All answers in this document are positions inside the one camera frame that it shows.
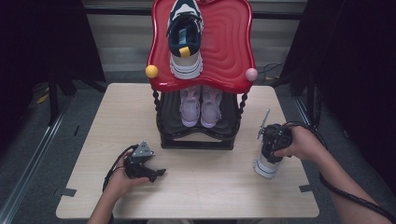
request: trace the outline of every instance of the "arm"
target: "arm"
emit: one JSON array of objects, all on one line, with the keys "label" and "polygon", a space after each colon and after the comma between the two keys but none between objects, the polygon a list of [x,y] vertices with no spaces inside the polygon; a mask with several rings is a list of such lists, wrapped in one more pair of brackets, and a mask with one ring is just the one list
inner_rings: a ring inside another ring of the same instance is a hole
[{"label": "arm", "polygon": [[149,182],[146,177],[130,179],[127,174],[125,174],[125,169],[122,167],[124,159],[121,159],[113,175],[99,199],[99,202],[95,206],[88,223],[95,224],[107,224],[111,218],[111,213],[113,211],[114,205],[117,200],[125,195],[131,188],[141,186],[144,183]]},{"label": "arm", "polygon": [[[275,152],[276,156],[293,155],[301,160],[312,161],[322,173],[323,178],[334,187],[376,204],[341,167],[319,140],[303,127],[291,128],[293,142],[285,149]],[[378,213],[358,203],[354,203],[330,191],[338,216],[343,223],[390,223]]]}]

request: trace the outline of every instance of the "wooden tabletop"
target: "wooden tabletop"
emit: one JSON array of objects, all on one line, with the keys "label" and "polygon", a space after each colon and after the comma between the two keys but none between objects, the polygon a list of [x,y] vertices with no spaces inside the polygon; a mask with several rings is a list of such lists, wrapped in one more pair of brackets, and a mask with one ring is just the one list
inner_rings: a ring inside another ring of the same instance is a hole
[{"label": "wooden tabletop", "polygon": [[[273,179],[253,170],[261,150],[257,133],[266,109],[271,109],[267,124],[283,123],[285,118],[271,87],[253,86],[247,96],[233,150],[162,149],[150,85],[109,85],[67,184],[77,192],[74,197],[62,197],[56,215],[88,218],[115,159],[128,146],[146,141],[155,155],[146,166],[165,168],[166,173],[121,198],[115,217],[316,217],[312,191],[299,189],[308,184],[299,159],[285,158]],[[185,139],[213,141],[201,133]]]}]

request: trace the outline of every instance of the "pink sneaker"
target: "pink sneaker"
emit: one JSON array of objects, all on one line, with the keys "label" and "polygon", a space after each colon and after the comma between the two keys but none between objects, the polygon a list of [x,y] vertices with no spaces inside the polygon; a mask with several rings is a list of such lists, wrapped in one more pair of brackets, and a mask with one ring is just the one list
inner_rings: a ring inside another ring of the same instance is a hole
[{"label": "pink sneaker", "polygon": [[206,128],[213,128],[221,119],[220,102],[222,99],[222,91],[204,86],[202,95],[201,124]]},{"label": "pink sneaker", "polygon": [[188,87],[180,91],[180,116],[181,122],[186,127],[194,126],[200,116],[201,85]]}]

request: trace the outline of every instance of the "red shelf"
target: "red shelf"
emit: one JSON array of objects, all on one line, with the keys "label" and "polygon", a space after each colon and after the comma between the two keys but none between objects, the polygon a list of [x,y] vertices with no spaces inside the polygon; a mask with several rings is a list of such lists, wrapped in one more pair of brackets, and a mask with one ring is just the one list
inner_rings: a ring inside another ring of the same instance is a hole
[{"label": "red shelf", "polygon": [[201,41],[203,71],[200,76],[182,80],[170,71],[170,51],[166,36],[169,14],[175,0],[157,0],[152,8],[154,37],[148,65],[159,73],[149,78],[156,91],[179,91],[192,85],[209,85],[231,93],[245,93],[252,82],[246,71],[255,68],[250,46],[251,7],[246,0],[197,1],[204,18]]}]

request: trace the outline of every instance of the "white sneaker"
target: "white sneaker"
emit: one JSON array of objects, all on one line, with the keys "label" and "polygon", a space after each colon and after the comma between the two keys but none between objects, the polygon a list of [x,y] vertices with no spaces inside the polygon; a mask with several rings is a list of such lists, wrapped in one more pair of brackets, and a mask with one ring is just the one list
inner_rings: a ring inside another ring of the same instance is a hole
[{"label": "white sneaker", "polygon": [[201,85],[188,87],[180,91],[180,116],[181,122],[186,127],[194,126],[200,116]]},{"label": "white sneaker", "polygon": [[202,97],[201,124],[206,128],[213,128],[221,119],[220,102],[222,91],[204,86]]},{"label": "white sneaker", "polygon": [[203,69],[199,51],[204,21],[195,0],[176,0],[168,21],[170,68],[175,77],[192,79]]}]

